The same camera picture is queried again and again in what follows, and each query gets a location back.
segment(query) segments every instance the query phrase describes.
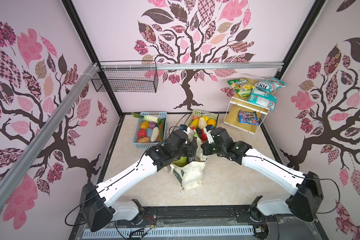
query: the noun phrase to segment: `blue snack bag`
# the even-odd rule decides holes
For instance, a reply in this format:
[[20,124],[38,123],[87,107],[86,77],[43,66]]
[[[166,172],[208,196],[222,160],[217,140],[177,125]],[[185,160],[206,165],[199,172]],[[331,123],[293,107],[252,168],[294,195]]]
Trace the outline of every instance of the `blue snack bag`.
[[248,102],[269,108],[273,112],[275,110],[277,97],[256,88],[248,98]]
[[264,92],[270,93],[275,89],[285,88],[287,84],[277,78],[267,78],[261,82],[255,83],[255,86]]

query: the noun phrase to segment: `blue plastic basket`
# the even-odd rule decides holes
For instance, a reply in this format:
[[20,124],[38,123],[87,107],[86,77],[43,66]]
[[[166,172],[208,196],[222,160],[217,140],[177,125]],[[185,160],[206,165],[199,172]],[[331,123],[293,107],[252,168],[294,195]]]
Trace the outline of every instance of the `blue plastic basket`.
[[[165,133],[167,132],[167,113],[166,112],[142,112],[140,113],[141,116],[144,115],[152,115],[152,116],[156,116],[158,118],[165,118],[165,124],[164,124],[164,138],[165,138]],[[140,130],[140,124],[144,121],[144,118],[139,118],[139,121],[137,122],[137,126],[136,126],[136,131],[135,131],[135,136],[133,138],[133,144],[137,147],[137,148],[150,148],[152,146],[155,146],[158,144],[158,142],[137,142],[139,140],[139,138],[137,137],[137,133]],[[148,128],[147,129],[147,137],[151,138],[152,136],[152,129]]]

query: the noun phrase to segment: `pink wall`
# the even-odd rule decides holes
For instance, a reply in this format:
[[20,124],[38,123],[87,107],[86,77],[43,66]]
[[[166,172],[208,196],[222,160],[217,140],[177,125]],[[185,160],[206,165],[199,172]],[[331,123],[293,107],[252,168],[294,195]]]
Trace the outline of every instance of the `pink wall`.
[[[0,2],[0,177],[89,64],[59,0]],[[3,207],[0,239],[67,239],[65,215],[96,181],[117,122],[90,82]]]
[[[318,218],[329,239],[350,240],[360,239],[360,0],[342,2],[327,3],[265,124],[289,167],[339,185],[338,209]],[[326,212],[338,193],[331,181],[321,185]]]
[[[159,62],[162,59],[161,63],[207,63],[214,58],[225,62],[231,56],[238,58],[231,58],[230,62],[282,61],[313,2],[106,0],[94,4],[89,0],[74,1],[101,61],[155,59]],[[159,17],[155,12],[165,13],[168,17]],[[194,16],[201,24],[200,30],[186,29],[187,24],[195,23],[192,21]],[[231,34],[236,24],[238,29]],[[257,76],[276,73],[276,69],[237,70],[238,73],[219,71],[189,70],[184,79],[181,78],[182,70],[161,72],[157,93],[118,92],[115,95],[124,112],[183,112],[193,108],[226,111],[229,98],[221,91],[229,87],[226,80],[240,78],[243,73]]]

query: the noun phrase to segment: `chip bag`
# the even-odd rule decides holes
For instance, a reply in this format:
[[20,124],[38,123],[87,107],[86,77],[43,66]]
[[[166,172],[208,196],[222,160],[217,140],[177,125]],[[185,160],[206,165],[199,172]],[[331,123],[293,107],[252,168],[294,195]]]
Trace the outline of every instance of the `chip bag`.
[[252,90],[256,88],[245,78],[228,80],[227,82],[237,92],[237,94],[239,94],[240,97],[249,96],[252,93]]
[[275,89],[285,88],[287,84],[277,78],[267,78],[261,82],[255,83],[255,86],[266,93],[270,93]]
[[256,88],[248,98],[248,102],[269,108],[273,112],[277,102],[277,97]]

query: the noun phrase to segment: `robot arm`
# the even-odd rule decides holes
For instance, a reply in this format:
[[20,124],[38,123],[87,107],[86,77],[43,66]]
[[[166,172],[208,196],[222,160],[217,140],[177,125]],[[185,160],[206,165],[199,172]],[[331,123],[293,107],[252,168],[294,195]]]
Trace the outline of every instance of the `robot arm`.
[[[250,206],[250,216],[260,221],[263,215],[294,214],[305,221],[312,221],[322,201],[322,191],[317,175],[307,175],[292,170],[262,155],[249,144],[233,142],[224,128],[204,129],[208,141],[202,144],[203,154],[218,154],[230,161],[250,167],[281,185],[288,194],[264,199],[258,196]],[[128,189],[145,177],[154,174],[182,156],[194,159],[197,150],[196,137],[188,140],[186,131],[175,130],[166,141],[151,147],[142,158],[115,177],[94,186],[84,185],[80,208],[92,232],[113,220],[132,220],[138,223],[144,209],[137,200],[116,202]]]

